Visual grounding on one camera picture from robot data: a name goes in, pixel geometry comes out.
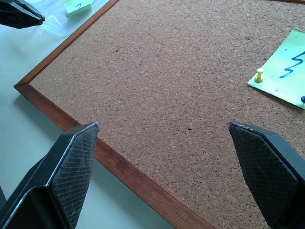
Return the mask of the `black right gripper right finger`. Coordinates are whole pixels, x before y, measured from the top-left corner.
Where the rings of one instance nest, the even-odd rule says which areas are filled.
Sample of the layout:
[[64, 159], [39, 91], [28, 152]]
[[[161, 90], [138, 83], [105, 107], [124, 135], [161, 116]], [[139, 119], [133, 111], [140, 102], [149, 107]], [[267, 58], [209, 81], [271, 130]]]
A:
[[272, 229], [305, 227], [305, 160], [276, 132], [230, 122], [244, 180]]

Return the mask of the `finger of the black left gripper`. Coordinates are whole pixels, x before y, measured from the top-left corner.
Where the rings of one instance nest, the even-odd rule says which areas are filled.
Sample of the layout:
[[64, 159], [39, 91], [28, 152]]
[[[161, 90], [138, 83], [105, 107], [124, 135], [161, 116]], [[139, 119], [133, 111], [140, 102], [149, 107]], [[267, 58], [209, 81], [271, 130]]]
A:
[[0, 18], [45, 20], [36, 8], [24, 0], [1, 0]]
[[36, 19], [0, 19], [0, 24], [16, 29], [28, 28], [31, 26], [42, 25], [44, 20], [36, 20]]

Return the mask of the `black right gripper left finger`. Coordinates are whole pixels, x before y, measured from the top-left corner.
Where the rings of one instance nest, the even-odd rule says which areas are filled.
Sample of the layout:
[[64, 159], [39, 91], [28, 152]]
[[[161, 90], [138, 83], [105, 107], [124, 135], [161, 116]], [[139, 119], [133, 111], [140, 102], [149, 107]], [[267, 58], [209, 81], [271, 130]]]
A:
[[62, 133], [0, 211], [2, 229], [74, 229], [89, 188], [98, 123]]

